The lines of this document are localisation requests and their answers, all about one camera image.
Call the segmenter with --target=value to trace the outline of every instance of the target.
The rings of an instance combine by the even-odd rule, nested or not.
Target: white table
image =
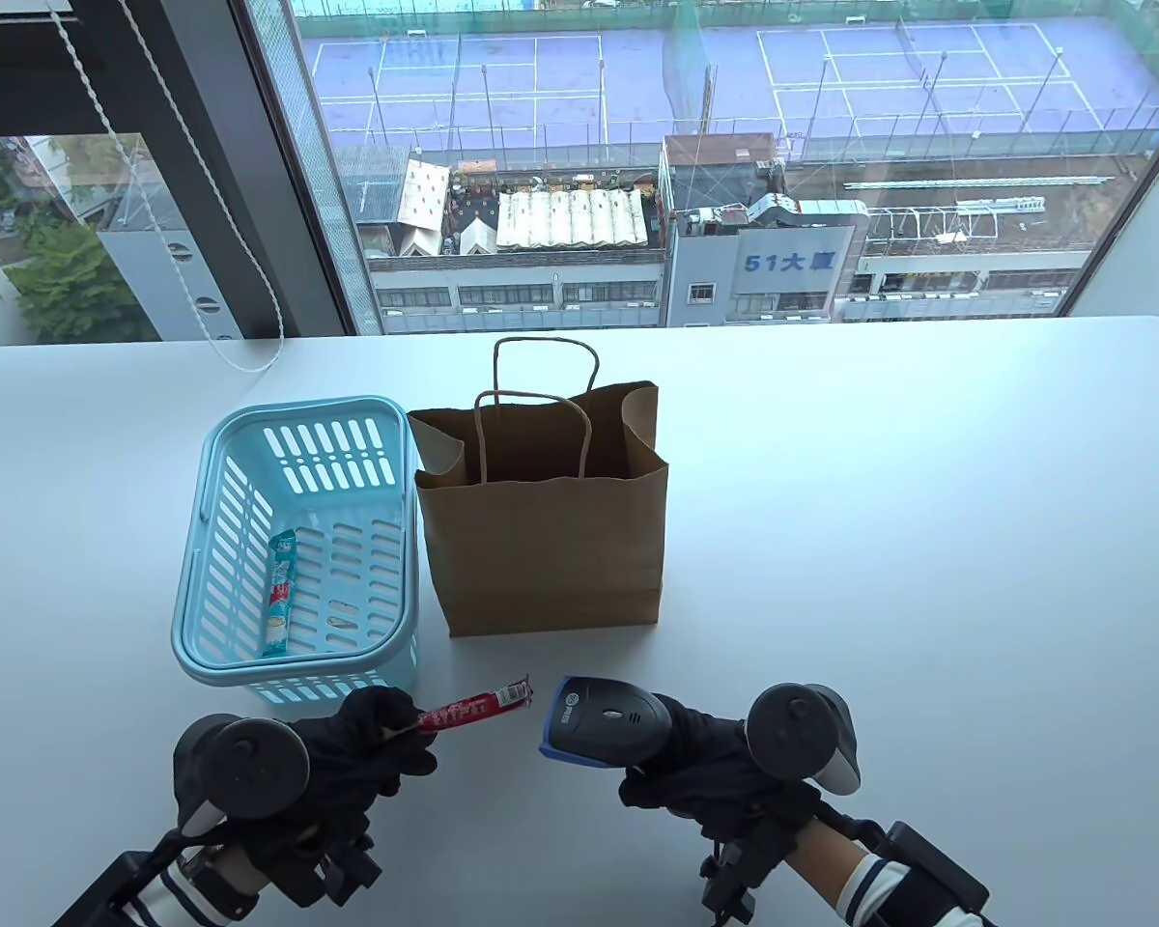
[[[823,681],[862,791],[993,889],[1003,924],[1159,924],[1159,321],[598,331],[602,382],[661,385],[661,623],[451,641],[421,578],[417,701],[532,673],[530,710],[446,733],[374,810],[386,875],[249,924],[704,927],[694,825],[537,752],[566,672],[739,716]],[[253,403],[468,402],[493,337],[298,341],[261,379],[204,344],[0,349],[0,924],[49,924],[173,822],[196,716],[256,710],[168,644],[201,441]],[[228,344],[245,350],[247,345]],[[566,392],[583,353],[508,349]],[[86,750],[85,745],[94,745]],[[788,870],[757,925],[831,925]]]

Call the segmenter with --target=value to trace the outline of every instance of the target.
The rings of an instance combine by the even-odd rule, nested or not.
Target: brown paper bag
[[[593,357],[588,389],[571,399],[498,389],[506,341],[581,345]],[[593,389],[599,363],[581,341],[505,337],[495,388],[472,408],[408,414],[424,467],[425,550],[452,636],[658,619],[669,477],[653,450],[658,388]]]

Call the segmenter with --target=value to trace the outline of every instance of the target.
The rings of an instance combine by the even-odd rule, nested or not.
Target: blue snack package
[[[287,621],[297,594],[297,533],[283,531],[270,539],[270,607],[267,610],[267,637],[263,657],[287,652]]]

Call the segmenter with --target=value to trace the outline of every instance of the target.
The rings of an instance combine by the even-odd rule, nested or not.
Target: window blind cord
[[[81,58],[78,56],[78,50],[73,48],[73,41],[68,38],[66,28],[64,28],[64,22],[60,20],[60,15],[56,12],[51,0],[45,0],[45,8],[49,12],[51,22],[54,23],[54,29],[60,34],[60,38],[68,52],[68,57],[72,58],[72,66],[76,67],[78,75],[81,78],[81,85],[86,88],[86,95],[89,96],[89,101],[93,102],[95,107],[95,112],[99,115],[99,119],[103,123],[103,129],[107,130],[107,137],[111,138],[112,145],[116,146],[116,152],[119,154],[122,162],[124,162],[124,168],[127,169],[129,176],[132,177],[133,185],[137,189],[138,197],[141,197],[141,204],[146,206],[147,217],[151,220],[155,234],[159,235],[159,242],[163,244],[163,254],[168,258],[168,264],[172,264],[173,273],[176,276],[176,280],[181,283],[181,290],[185,294],[189,308],[192,311],[194,317],[197,321],[197,328],[201,328],[201,334],[205,337],[205,341],[211,345],[214,353],[234,370],[241,371],[243,374],[261,374],[265,370],[270,370],[278,362],[279,356],[283,353],[283,345],[285,341],[284,327],[283,327],[283,308],[279,306],[279,298],[276,297],[275,287],[270,285],[270,278],[267,277],[265,270],[262,269],[262,264],[258,263],[257,257],[253,256],[253,249],[249,247],[248,242],[245,240],[245,235],[241,231],[236,228],[235,220],[232,219],[232,212],[228,211],[227,203],[224,199],[224,195],[218,191],[218,183],[214,182],[213,175],[210,173],[210,168],[206,166],[201,151],[197,149],[197,143],[192,137],[192,132],[189,131],[189,126],[185,124],[185,119],[181,115],[181,109],[177,107],[177,102],[172,96],[172,92],[168,89],[168,85],[163,80],[163,74],[160,73],[160,66],[156,65],[154,58],[151,54],[151,49],[146,45],[146,39],[143,38],[143,30],[139,30],[137,22],[133,19],[133,14],[129,9],[129,3],[125,0],[118,0],[121,9],[124,10],[124,17],[129,20],[130,27],[133,28],[133,35],[137,37],[137,43],[141,45],[141,53],[146,56],[146,61],[150,63],[151,71],[154,73],[155,80],[159,80],[159,87],[163,90],[163,96],[168,101],[168,105],[172,108],[175,115],[176,122],[181,125],[181,130],[185,136],[185,140],[189,143],[189,148],[192,151],[194,156],[197,159],[197,165],[205,174],[205,181],[209,182],[211,191],[214,194],[214,199],[217,199],[220,209],[223,209],[223,217],[227,219],[227,225],[232,228],[232,234],[235,235],[236,241],[240,242],[240,248],[245,251],[246,257],[252,262],[253,268],[257,271],[257,277],[262,278],[263,286],[267,287],[267,293],[270,295],[270,305],[275,308],[275,321],[279,323],[279,344],[275,348],[275,356],[272,356],[269,362],[263,363],[258,367],[245,367],[234,359],[227,357],[226,353],[218,348],[217,341],[210,334],[210,328],[206,327],[206,321],[201,314],[201,309],[197,308],[195,295],[192,291],[189,290],[189,283],[185,282],[185,277],[181,271],[181,264],[172,255],[172,248],[168,247],[168,238],[166,238],[163,226],[160,225],[160,218],[155,216],[154,206],[151,205],[150,195],[147,195],[146,187],[143,185],[143,178],[138,176],[137,168],[133,165],[133,159],[130,156],[129,151],[122,145],[119,136],[116,136],[116,130],[112,127],[111,119],[108,118],[107,110],[103,110],[103,105],[99,102],[99,95],[95,93],[94,85],[90,83],[90,75],[86,73],[85,66],[81,65]]]

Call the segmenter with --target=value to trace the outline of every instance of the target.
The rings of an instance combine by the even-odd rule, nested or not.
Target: light blue plastic basket
[[[416,489],[408,419],[389,399],[257,406],[205,439],[176,658],[212,686],[284,707],[416,683]],[[297,531],[284,657],[262,657],[270,538]]]

